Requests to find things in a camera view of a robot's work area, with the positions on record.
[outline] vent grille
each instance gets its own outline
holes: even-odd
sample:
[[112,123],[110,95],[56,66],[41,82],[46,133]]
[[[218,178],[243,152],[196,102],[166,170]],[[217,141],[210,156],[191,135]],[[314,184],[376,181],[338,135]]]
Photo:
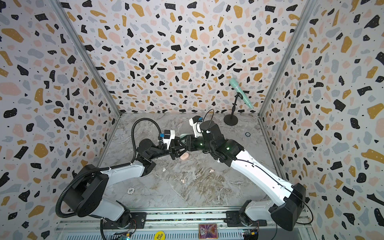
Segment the vent grille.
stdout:
[[[152,240],[157,231],[142,231],[136,232],[132,235],[131,240]],[[197,240],[199,238],[197,230],[186,230],[186,231],[165,231],[166,240]],[[112,233],[105,233],[107,240],[116,240],[120,236],[113,236]],[[68,233],[65,240],[101,240],[101,235],[99,233],[89,232],[89,233]],[[219,230],[218,231],[219,240],[243,240],[242,231],[237,229],[228,229],[228,230]]]

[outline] robotic arm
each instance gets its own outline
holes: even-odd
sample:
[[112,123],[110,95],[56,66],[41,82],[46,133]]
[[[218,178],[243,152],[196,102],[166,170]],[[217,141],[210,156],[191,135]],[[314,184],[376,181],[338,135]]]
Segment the robotic arm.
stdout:
[[[96,168],[92,164],[83,167],[60,195],[56,214],[59,217],[99,216],[109,219],[118,228],[126,228],[133,225],[130,210],[117,201],[103,198],[105,188],[149,174],[156,165],[153,161],[155,158],[170,155],[174,160],[187,151],[203,151],[247,176],[271,198],[271,201],[265,202],[246,201],[238,213],[243,225],[251,226],[258,219],[272,219],[283,229],[292,231],[304,207],[306,189],[299,183],[293,186],[279,178],[256,161],[239,143],[225,139],[219,126],[212,120],[202,122],[200,116],[194,116],[189,124],[194,130],[193,135],[176,137],[174,130],[165,130],[159,135],[158,146],[150,139],[143,139],[136,149],[137,157],[130,163],[107,168]],[[62,213],[62,201],[74,212]],[[269,213],[263,210],[260,215],[260,209],[266,206],[269,207]]]

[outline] microphone stand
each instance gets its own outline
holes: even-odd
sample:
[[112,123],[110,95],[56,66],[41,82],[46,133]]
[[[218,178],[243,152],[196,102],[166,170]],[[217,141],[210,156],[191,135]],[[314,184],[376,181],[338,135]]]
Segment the microphone stand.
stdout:
[[226,125],[229,125],[229,126],[234,126],[238,123],[238,119],[237,117],[233,114],[235,112],[235,109],[236,109],[236,102],[237,102],[237,98],[241,98],[243,99],[243,95],[240,94],[240,93],[237,93],[235,95],[235,102],[233,103],[233,107],[232,107],[232,113],[231,114],[228,114],[224,117],[224,122]]

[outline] patterned wall panel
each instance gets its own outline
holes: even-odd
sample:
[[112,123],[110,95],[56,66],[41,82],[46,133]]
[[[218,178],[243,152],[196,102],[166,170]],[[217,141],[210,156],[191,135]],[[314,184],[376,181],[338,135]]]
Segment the patterned wall panel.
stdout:
[[318,239],[384,239],[384,1],[321,1],[266,114]]
[[[236,77],[259,112],[305,1],[65,0],[123,112],[226,111]],[[239,112],[249,109],[239,106]]]
[[117,116],[46,2],[0,1],[0,239],[45,239]]

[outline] yellow round disc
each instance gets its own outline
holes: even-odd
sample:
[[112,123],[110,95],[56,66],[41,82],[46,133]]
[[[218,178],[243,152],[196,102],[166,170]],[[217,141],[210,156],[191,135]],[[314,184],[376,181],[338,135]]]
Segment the yellow round disc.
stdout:
[[154,240],[164,240],[166,238],[166,235],[164,232],[159,231],[155,234]]

